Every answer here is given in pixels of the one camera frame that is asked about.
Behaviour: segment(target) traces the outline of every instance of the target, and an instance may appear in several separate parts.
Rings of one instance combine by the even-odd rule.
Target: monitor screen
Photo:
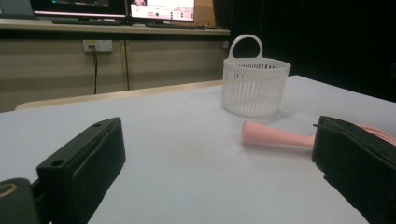
[[[128,0],[132,21],[194,21],[194,0]]]
[[[36,16],[125,18],[124,0],[30,0]]]

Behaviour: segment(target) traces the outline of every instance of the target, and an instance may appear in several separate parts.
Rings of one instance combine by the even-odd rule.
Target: basket handle
[[[235,39],[235,41],[231,44],[230,53],[228,54],[228,58],[233,58],[233,59],[234,59],[234,56],[233,56],[233,48],[235,47],[235,45],[236,45],[239,41],[241,41],[242,39],[245,39],[245,38],[253,38],[253,39],[256,40],[256,42],[259,44],[259,47],[260,47],[259,55],[257,55],[256,58],[262,58],[262,42],[261,42],[260,39],[259,39],[257,36],[255,36],[255,35],[240,35],[240,36],[238,36],[238,37]]]

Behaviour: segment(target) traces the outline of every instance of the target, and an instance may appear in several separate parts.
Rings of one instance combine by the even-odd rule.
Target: black cable
[[[98,57],[97,57],[95,45],[89,45],[89,48],[91,50],[92,57],[93,57],[93,63],[95,65],[95,85],[94,85],[93,94],[96,94],[97,79],[98,79]]]

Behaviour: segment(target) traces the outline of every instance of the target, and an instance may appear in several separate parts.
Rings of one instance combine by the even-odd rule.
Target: white plastic basket
[[[235,58],[233,48],[244,38],[260,47],[256,58]],[[221,101],[231,112],[248,117],[270,117],[279,109],[291,65],[262,57],[262,42],[255,35],[238,36],[224,60]]]

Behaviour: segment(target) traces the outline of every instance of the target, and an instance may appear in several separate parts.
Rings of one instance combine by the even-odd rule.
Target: pink object
[[[358,126],[396,146],[396,139],[390,134],[375,127],[367,125]],[[278,144],[312,147],[315,142],[315,135],[303,136],[251,121],[245,121],[242,130],[242,141],[253,145]]]

